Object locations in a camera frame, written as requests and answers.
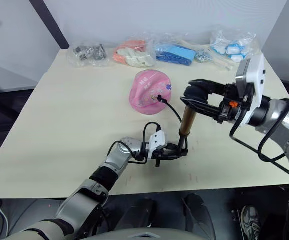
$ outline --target clear plastic bag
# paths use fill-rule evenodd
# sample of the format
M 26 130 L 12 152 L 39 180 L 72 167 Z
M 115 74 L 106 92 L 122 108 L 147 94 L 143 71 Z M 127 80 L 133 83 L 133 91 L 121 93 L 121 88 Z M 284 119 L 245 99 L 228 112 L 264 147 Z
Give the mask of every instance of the clear plastic bag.
M 132 35 L 129 40 L 146 40 L 147 42 L 153 43 L 154 46 L 158 44 L 179 44 L 181 39 L 187 35 L 187 33 L 174 33 L 174 32 L 164 32 L 164 33 L 154 33 L 154 32 L 141 32 Z
M 185 40 L 181 40 L 180 44 L 196 51 L 195 59 L 199 63 L 213 63 L 219 68 L 226 69 L 228 71 L 232 70 L 234 63 L 230 61 L 227 57 L 223 57 L 213 51 L 209 45 L 192 44 Z
M 186 66 L 190 66 L 196 56 L 196 51 L 178 44 L 157 44 L 155 52 L 159 61 Z
M 131 39 L 114 50 L 113 59 L 136 68 L 150 68 L 157 62 L 153 40 Z
M 110 61 L 108 50 L 101 43 L 74 43 L 70 45 L 66 58 L 76 68 L 88 65 L 106 67 Z
M 211 34 L 210 47 L 236 63 L 257 54 L 260 50 L 257 35 L 218 25 Z

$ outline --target beige table surface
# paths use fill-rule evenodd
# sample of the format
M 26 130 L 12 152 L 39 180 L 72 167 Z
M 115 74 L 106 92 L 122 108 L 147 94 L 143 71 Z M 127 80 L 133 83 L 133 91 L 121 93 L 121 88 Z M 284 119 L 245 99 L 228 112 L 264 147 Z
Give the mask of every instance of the beige table surface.
M 171 78 L 170 103 L 182 116 L 185 105 L 180 96 L 188 81 L 232 83 L 238 64 L 226 71 L 212 63 L 158 62 L 154 69 Z M 0 149 L 0 198 L 68 197 L 98 168 L 114 141 L 125 136 L 141 139 L 150 121 L 160 123 L 169 141 L 177 143 L 180 123 L 170 109 L 143 115 L 129 104 L 133 80 L 142 70 L 118 63 L 106 68 L 72 68 L 66 50 L 61 50 Z M 267 61 L 266 72 L 264 94 L 288 97 Z M 209 103 L 217 106 L 220 101 L 211 96 Z M 229 138 L 232 126 L 198 114 L 188 138 L 187 157 L 162 161 L 159 168 L 153 162 L 130 164 L 110 194 L 289 184 L 287 174 Z M 153 132 L 154 127 L 148 128 L 148 137 Z M 254 147 L 263 137 L 251 126 L 239 129 L 237 136 Z M 274 157 L 282 150 L 268 141 L 264 153 Z M 288 166 L 286 159 L 280 162 Z

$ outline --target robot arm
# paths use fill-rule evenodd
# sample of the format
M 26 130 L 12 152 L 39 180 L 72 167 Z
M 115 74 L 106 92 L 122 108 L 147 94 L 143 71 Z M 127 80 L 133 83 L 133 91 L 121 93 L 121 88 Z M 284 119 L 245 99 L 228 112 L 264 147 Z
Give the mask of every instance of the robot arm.
M 121 139 L 134 156 L 142 151 L 142 142 L 131 137 Z M 7 240 L 71 240 L 93 229 L 102 214 L 109 191 L 133 157 L 123 144 L 117 143 L 106 160 L 60 206 L 54 219 L 35 223 Z
M 289 99 L 277 100 L 263 96 L 265 81 L 263 55 L 241 62 L 236 74 L 236 83 L 223 85 L 207 80 L 190 81 L 190 86 L 181 98 L 186 104 L 186 109 L 179 131 L 178 148 L 183 147 L 183 139 L 188 137 L 196 113 L 199 113 L 213 118 L 220 124 L 223 121 L 233 123 L 230 137 L 234 141 L 255 152 L 262 161 L 270 162 L 289 174 L 288 169 L 277 163 L 277 160 L 283 157 L 289 160 Z M 208 104 L 211 94 L 223 96 L 219 107 Z M 244 125 L 253 126 L 256 131 L 265 135 L 258 149 L 234 137 L 236 130 Z M 262 148 L 268 139 L 275 141 L 284 153 L 273 159 L 265 156 Z

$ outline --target floor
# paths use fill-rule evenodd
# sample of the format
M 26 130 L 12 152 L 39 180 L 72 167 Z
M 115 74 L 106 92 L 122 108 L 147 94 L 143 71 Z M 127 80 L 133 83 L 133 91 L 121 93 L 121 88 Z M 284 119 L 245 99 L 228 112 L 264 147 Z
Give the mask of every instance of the floor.
M 20 112 L 32 91 L 0 94 L 0 101 Z M 12 127 L 12 120 L 0 114 L 0 147 Z M 289 185 L 252 187 L 246 189 L 212 189 L 198 191 L 158 192 L 147 194 L 110 196 L 105 206 L 108 221 L 114 227 L 122 215 L 138 199 L 150 198 L 157 203 L 157 214 L 152 227 L 185 229 L 184 205 L 182 198 L 189 193 L 202 197 L 209 209 L 216 236 L 222 240 L 243 240 L 237 210 L 244 205 L 254 205 L 260 212 L 261 220 L 269 215 L 284 216 L 289 200 Z M 16 233 L 43 219 L 53 218 L 62 200 L 55 199 L 3 199 L 2 210 L 9 219 L 9 234 Z M 0 216 L 0 239 L 6 237 L 6 224 L 2 229 Z M 99 231 L 105 231 L 103 225 Z

